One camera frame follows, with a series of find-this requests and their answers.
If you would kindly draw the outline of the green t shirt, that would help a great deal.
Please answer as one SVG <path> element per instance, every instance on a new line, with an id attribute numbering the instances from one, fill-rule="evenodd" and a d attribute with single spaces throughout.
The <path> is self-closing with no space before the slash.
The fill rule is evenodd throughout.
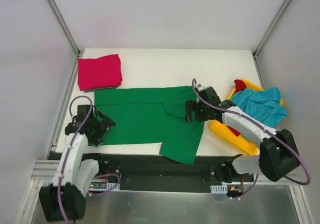
<path id="1" fill-rule="evenodd" d="M 185 102 L 195 98 L 191 86 L 95 91 L 94 105 L 116 124 L 104 144 L 160 143 L 160 155 L 192 165 L 204 130 L 204 122 L 186 122 Z"/>

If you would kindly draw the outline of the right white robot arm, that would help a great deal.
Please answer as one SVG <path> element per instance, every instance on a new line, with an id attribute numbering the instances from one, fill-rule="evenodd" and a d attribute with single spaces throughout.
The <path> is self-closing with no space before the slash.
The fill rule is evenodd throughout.
<path id="1" fill-rule="evenodd" d="M 240 151 L 218 166 L 217 177 L 222 181 L 230 183 L 253 173 L 277 182 L 301 165 L 290 131 L 257 121 L 229 99 L 221 101 L 213 87 L 192 89 L 196 99 L 185 102 L 186 121 L 209 121 L 211 133 Z"/>

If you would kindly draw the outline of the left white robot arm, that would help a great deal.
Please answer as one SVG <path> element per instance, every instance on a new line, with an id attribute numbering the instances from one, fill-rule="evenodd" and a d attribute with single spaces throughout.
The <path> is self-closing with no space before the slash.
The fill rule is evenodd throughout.
<path id="1" fill-rule="evenodd" d="M 84 217 L 86 194 L 94 178 L 101 178 L 106 167 L 102 155 L 83 158 L 87 146 L 101 146 L 103 136 L 115 122 L 93 105 L 79 105 L 77 114 L 65 127 L 65 147 L 60 163 L 48 186 L 39 191 L 48 222 L 76 221 Z"/>

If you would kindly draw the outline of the yellow plastic tray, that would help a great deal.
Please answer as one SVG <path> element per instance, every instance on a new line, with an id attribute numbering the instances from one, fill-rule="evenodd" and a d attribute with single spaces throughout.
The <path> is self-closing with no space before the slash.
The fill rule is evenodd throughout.
<path id="1" fill-rule="evenodd" d="M 246 88 L 253 89 L 255 91 L 264 91 L 261 87 L 253 84 L 252 82 L 241 79 L 246 83 Z M 235 94 L 235 86 L 231 93 L 228 96 L 228 99 L 232 97 L 232 95 Z M 283 100 L 280 99 L 280 105 L 283 106 Z M 226 126 L 225 124 L 222 124 L 218 122 L 217 120 L 213 120 L 209 124 L 209 130 L 215 134 L 216 136 L 220 137 L 222 140 L 226 141 L 231 146 L 235 147 L 242 153 L 246 155 L 256 155 L 259 152 L 259 148 L 252 143 L 251 141 L 247 140 L 243 135 L 241 135 L 238 131 L 235 129 Z"/>

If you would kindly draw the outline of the red t shirt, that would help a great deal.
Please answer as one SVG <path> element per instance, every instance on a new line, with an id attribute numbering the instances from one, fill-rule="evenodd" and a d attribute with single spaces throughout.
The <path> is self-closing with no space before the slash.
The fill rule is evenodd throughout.
<path id="1" fill-rule="evenodd" d="M 246 83 L 241 79 L 236 79 L 234 83 L 235 83 L 235 91 L 234 91 L 235 93 L 243 91 L 244 89 L 247 88 Z"/>

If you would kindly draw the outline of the folded magenta t shirt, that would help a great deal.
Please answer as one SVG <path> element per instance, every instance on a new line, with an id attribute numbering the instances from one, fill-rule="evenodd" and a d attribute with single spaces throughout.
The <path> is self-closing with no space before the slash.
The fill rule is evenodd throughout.
<path id="1" fill-rule="evenodd" d="M 78 59 L 78 87 L 81 91 L 121 85 L 123 77 L 118 54 L 96 59 Z"/>

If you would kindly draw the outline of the teal t shirt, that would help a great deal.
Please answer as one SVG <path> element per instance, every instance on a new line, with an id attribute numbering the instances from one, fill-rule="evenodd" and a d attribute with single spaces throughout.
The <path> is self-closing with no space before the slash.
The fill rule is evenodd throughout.
<path id="1" fill-rule="evenodd" d="M 286 109 L 280 105 L 281 93 L 277 87 L 264 91 L 245 88 L 233 94 L 230 100 L 244 113 L 269 127 L 276 127 L 287 117 Z"/>

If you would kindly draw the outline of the left aluminium frame post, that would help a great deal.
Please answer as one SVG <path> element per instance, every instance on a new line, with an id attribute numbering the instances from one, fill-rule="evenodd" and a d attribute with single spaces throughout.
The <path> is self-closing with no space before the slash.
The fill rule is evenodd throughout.
<path id="1" fill-rule="evenodd" d="M 81 53 L 81 50 L 79 49 L 79 47 L 77 46 L 59 8 L 58 5 L 56 3 L 55 0 L 46 0 L 49 8 L 51 9 L 60 29 L 62 30 L 64 36 L 66 37 L 70 47 L 72 48 L 73 52 L 76 54 L 76 56 L 78 57 Z"/>

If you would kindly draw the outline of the aluminium frame post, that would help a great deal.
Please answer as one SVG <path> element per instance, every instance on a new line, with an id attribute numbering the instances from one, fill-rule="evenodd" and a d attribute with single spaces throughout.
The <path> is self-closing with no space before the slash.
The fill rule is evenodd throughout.
<path id="1" fill-rule="evenodd" d="M 49 8 L 51 9 L 60 29 L 62 30 L 64 36 L 66 37 L 70 47 L 72 48 L 73 52 L 76 54 L 76 56 L 78 57 L 81 53 L 81 50 L 79 49 L 79 47 L 77 46 L 59 8 L 58 5 L 56 3 L 55 0 L 46 0 Z"/>
<path id="2" fill-rule="evenodd" d="M 284 16 L 285 12 L 289 8 L 291 2 L 293 0 L 283 0 L 279 9 L 277 10 L 275 16 L 273 17 L 272 21 L 270 22 L 269 26 L 267 27 L 265 33 L 263 34 L 260 42 L 258 43 L 255 50 L 252 52 L 252 56 L 254 59 L 258 57 L 260 52 L 262 51 L 263 47 L 267 43 L 268 39 L 271 37 L 272 33 L 274 32 L 275 28 L 277 27 L 278 23 Z"/>

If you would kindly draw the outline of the right aluminium frame post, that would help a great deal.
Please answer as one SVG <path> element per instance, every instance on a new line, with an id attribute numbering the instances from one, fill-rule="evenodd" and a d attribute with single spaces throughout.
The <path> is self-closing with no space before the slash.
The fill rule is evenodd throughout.
<path id="1" fill-rule="evenodd" d="M 262 51 L 263 47 L 267 43 L 268 39 L 271 37 L 272 33 L 274 32 L 275 28 L 277 27 L 278 23 L 284 16 L 285 12 L 289 8 L 291 2 L 293 0 L 283 0 L 279 9 L 277 10 L 275 16 L 273 17 L 272 21 L 270 22 L 269 26 L 267 27 L 265 33 L 263 34 L 260 42 L 258 43 L 255 50 L 252 52 L 252 56 L 254 59 L 258 57 L 260 52 Z"/>

